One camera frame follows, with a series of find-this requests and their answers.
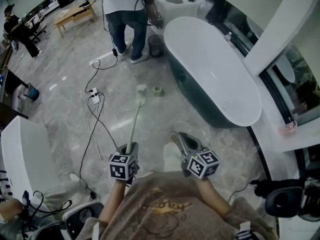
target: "white cable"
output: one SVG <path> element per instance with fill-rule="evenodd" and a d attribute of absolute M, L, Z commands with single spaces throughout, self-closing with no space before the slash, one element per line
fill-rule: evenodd
<path fill-rule="evenodd" d="M 96 145 L 96 149 L 98 150 L 98 155 L 99 155 L 99 159 L 101 160 L 101 162 L 107 167 L 108 165 L 102 160 L 101 158 L 101 154 L 100 154 L 100 151 L 99 151 L 99 147 L 98 147 L 98 142 L 97 142 L 97 139 L 95 137 L 95 135 L 93 134 L 92 130 L 91 130 L 91 127 L 90 127 L 90 123 L 89 123 L 89 120 L 90 120 L 90 117 L 92 116 L 92 114 L 95 112 L 95 109 L 97 111 L 98 114 L 102 115 L 104 113 L 104 108 L 102 107 L 100 112 L 99 112 L 99 103 L 94 107 L 94 109 L 92 110 L 92 112 L 90 113 L 89 117 L 88 117 L 88 127 L 90 129 L 90 133 L 92 133 L 92 137 L 94 138 L 94 141 L 95 141 L 95 145 Z"/>

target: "printed graphic on shirt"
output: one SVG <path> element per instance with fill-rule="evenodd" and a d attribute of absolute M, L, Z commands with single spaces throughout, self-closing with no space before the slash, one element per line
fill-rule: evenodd
<path fill-rule="evenodd" d="M 166 198 L 152 203 L 152 199 L 157 199 L 158 196 L 163 195 L 163 191 L 159 187 L 154 187 L 152 190 L 153 193 L 149 194 L 144 202 L 139 205 L 136 224 L 132 227 L 132 230 L 133 232 L 144 230 L 146 234 L 153 235 L 155 239 L 170 238 L 179 227 L 180 221 L 187 219 L 187 215 L 183 212 L 192 207 L 192 203 L 170 201 Z M 151 217 L 144 219 L 150 212 L 151 215 L 148 216 Z"/>

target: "wooden table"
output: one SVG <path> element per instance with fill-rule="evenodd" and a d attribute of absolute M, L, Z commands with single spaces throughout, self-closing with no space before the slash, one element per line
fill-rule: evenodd
<path fill-rule="evenodd" d="M 92 16 L 92 19 L 94 21 L 96 21 L 96 14 L 94 12 L 94 9 L 92 8 L 93 3 L 95 2 L 94 0 L 89 0 L 90 2 L 90 6 L 88 6 L 87 8 L 83 8 L 83 7 L 79 7 L 79 6 L 74 6 L 71 7 L 70 10 L 68 11 L 68 13 L 61 18 L 56 18 L 53 22 L 53 24 L 58 28 L 60 35 L 62 38 L 64 38 L 60 27 L 63 27 L 64 30 L 66 30 L 65 28 L 65 24 L 70 22 L 70 21 L 78 21 L 86 16 Z"/>

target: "power strip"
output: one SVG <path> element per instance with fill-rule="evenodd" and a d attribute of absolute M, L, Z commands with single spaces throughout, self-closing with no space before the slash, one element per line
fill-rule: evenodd
<path fill-rule="evenodd" d="M 94 95 L 94 97 L 92 98 L 93 104 L 100 103 L 100 97 L 99 97 L 97 88 L 92 89 L 91 95 Z"/>

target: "sneaker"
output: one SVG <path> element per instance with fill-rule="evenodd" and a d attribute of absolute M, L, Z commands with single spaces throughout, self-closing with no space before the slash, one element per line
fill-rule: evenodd
<path fill-rule="evenodd" d="M 39 55 L 41 55 L 43 53 L 43 51 L 42 50 L 39 50 L 39 53 L 38 53 L 38 55 L 36 56 L 36 57 L 38 57 Z"/>
<path fill-rule="evenodd" d="M 149 56 L 149 54 L 147 53 L 147 52 L 143 52 L 142 53 L 142 56 L 140 57 L 140 58 L 138 58 L 138 59 L 135 59 L 135 60 L 130 60 L 130 62 L 132 63 L 132 64 L 137 64 L 137 63 L 139 63 L 139 62 L 142 62 L 142 61 L 145 61 L 146 59 L 148 59 L 148 56 Z"/>
<path fill-rule="evenodd" d="M 170 142 L 178 144 L 179 143 L 178 133 L 176 131 L 170 132 L 169 140 L 170 140 Z"/>
<path fill-rule="evenodd" d="M 80 181 L 80 177 L 78 175 L 76 175 L 75 173 L 70 173 L 69 177 L 70 177 L 70 180 L 72 180 L 73 182 L 79 182 Z"/>
<path fill-rule="evenodd" d="M 128 51 L 128 49 L 131 47 L 131 43 L 130 42 L 125 42 L 125 45 L 126 45 L 126 47 L 125 47 L 125 51 L 123 53 L 120 53 L 118 51 L 118 55 L 119 56 L 124 56 L 126 54 L 126 51 Z"/>

